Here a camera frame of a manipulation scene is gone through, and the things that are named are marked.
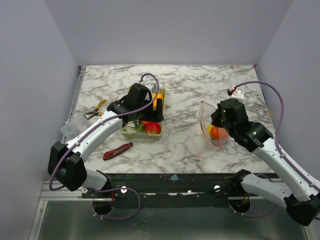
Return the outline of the red toy apple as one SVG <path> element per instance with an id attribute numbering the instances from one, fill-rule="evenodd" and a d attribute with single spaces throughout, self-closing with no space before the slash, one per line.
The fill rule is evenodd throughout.
<path id="1" fill-rule="evenodd" d="M 144 125 L 144 130 L 147 134 L 160 134 L 162 127 L 158 122 L 148 122 Z"/>

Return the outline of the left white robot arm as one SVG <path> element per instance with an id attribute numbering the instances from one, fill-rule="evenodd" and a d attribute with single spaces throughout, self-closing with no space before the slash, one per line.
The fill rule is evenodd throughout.
<path id="1" fill-rule="evenodd" d="M 111 191 L 108 178 L 101 172 L 89 170 L 85 161 L 110 135 L 133 120 L 163 121 L 163 104 L 156 83 L 134 83 L 120 100 L 110 103 L 102 116 L 80 135 L 63 144 L 56 142 L 50 150 L 47 172 L 50 180 L 75 191 L 80 187 L 93 189 L 101 198 Z"/>

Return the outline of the orange toy pumpkin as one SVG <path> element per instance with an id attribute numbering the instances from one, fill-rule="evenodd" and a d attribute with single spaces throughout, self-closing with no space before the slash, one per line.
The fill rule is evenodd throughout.
<path id="1" fill-rule="evenodd" d="M 229 134 L 226 132 L 224 128 L 220 128 L 216 126 L 213 126 L 213 128 L 211 129 L 211 134 L 209 135 L 212 140 L 227 139 L 229 136 Z"/>

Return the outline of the clear zip bag orange zipper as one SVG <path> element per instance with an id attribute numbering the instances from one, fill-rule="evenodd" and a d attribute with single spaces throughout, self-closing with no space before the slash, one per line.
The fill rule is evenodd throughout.
<path id="1" fill-rule="evenodd" d="M 212 125 L 211 114 L 214 113 L 216 107 L 210 103 L 206 103 L 203 100 L 200 101 L 198 120 L 200 129 L 205 139 L 213 146 L 224 150 L 224 147 L 228 143 L 229 135 L 224 128 Z"/>

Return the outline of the yellow bell pepper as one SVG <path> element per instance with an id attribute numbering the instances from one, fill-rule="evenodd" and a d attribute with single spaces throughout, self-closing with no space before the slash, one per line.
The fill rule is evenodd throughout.
<path id="1" fill-rule="evenodd" d="M 160 107 L 161 110 L 164 108 L 164 95 L 160 92 L 157 94 L 156 100 L 152 103 L 152 109 L 156 111 Z"/>

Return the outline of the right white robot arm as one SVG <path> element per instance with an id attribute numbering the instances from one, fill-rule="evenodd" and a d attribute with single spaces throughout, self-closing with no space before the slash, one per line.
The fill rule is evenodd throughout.
<path id="1" fill-rule="evenodd" d="M 245 106 L 235 98 L 223 100 L 211 114 L 211 123 L 224 128 L 230 137 L 263 160 L 282 180 L 278 185 L 246 170 L 230 183 L 230 191 L 258 195 L 284 208 L 298 224 L 309 226 L 320 213 L 320 182 L 304 170 L 279 145 L 261 123 L 249 121 Z"/>

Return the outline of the yellow toy squash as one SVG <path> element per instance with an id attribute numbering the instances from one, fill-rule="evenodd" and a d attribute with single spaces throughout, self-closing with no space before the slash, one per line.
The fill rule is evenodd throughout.
<path id="1" fill-rule="evenodd" d="M 211 131 L 212 131 L 212 128 L 213 128 L 213 127 L 214 127 L 213 125 L 210 125 L 210 126 L 207 128 L 207 131 L 208 131 L 209 134 L 211 134 Z"/>

